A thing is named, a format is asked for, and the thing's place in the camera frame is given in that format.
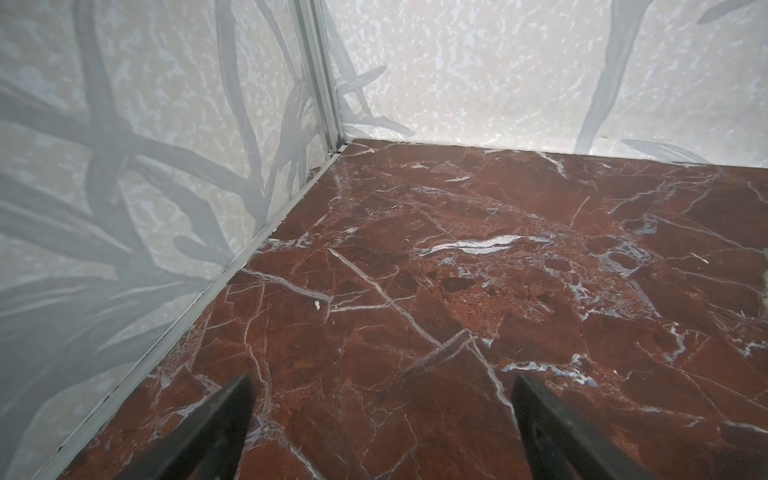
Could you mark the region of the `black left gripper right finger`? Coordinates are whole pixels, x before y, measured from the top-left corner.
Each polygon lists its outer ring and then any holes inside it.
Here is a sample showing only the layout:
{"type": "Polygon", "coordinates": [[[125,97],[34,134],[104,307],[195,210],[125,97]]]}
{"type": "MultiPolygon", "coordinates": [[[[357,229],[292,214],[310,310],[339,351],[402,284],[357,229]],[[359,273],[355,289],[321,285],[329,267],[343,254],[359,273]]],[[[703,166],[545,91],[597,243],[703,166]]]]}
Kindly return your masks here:
{"type": "Polygon", "coordinates": [[[534,479],[651,479],[543,382],[520,374],[511,394],[534,479]]]}

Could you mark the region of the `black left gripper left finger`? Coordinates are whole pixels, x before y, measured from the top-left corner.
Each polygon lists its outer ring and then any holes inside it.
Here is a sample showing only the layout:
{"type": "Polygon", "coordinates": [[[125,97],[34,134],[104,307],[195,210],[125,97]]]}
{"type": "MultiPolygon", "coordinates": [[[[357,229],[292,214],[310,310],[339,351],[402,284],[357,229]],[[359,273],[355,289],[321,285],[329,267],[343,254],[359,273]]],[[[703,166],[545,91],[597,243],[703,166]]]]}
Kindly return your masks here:
{"type": "Polygon", "coordinates": [[[241,375],[192,412],[166,438],[123,469],[119,479],[233,479],[255,403],[241,375]]]}

